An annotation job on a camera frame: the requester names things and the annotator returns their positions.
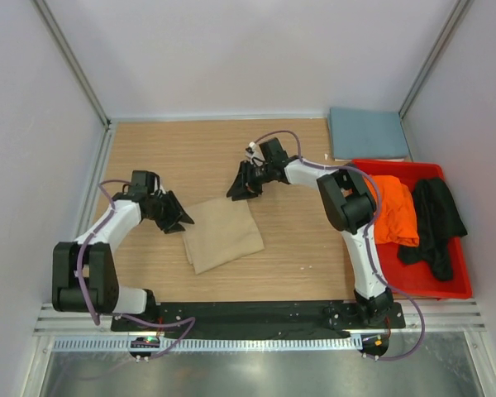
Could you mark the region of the beige t shirt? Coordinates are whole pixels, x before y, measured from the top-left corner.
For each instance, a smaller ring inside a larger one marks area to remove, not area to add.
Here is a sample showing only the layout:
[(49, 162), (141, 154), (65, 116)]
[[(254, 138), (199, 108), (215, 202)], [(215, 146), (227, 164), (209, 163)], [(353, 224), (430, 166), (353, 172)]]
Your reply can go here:
[(188, 212), (194, 223), (183, 232), (184, 247), (197, 275), (265, 249), (246, 201), (214, 198)]

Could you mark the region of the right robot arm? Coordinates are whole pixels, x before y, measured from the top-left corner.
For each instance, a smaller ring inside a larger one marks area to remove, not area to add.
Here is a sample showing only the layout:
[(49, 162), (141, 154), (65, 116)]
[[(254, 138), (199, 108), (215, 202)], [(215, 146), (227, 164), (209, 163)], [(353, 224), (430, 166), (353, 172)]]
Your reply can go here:
[(377, 203), (365, 174), (352, 165), (333, 168), (315, 164), (300, 155), (290, 156), (279, 139), (246, 148), (237, 175), (227, 191), (233, 201), (256, 198), (270, 182), (302, 185), (320, 194), (328, 222), (343, 237), (354, 273), (355, 315), (373, 328), (393, 306), (393, 293), (384, 278), (374, 243)]

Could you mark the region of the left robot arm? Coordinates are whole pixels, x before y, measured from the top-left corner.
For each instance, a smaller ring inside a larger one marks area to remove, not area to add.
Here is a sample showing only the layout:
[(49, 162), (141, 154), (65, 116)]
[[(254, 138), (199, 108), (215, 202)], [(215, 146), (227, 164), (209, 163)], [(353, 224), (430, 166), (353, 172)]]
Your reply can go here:
[(71, 242), (53, 250), (52, 305), (58, 312), (89, 313), (95, 323), (100, 315), (130, 314), (142, 331), (159, 320), (158, 309), (147, 303), (149, 291), (125, 287), (117, 278), (114, 256), (126, 236), (150, 220), (165, 234), (183, 232), (194, 220), (171, 190), (152, 171), (134, 170), (129, 181), (119, 180), (122, 190), (110, 195), (105, 213)]

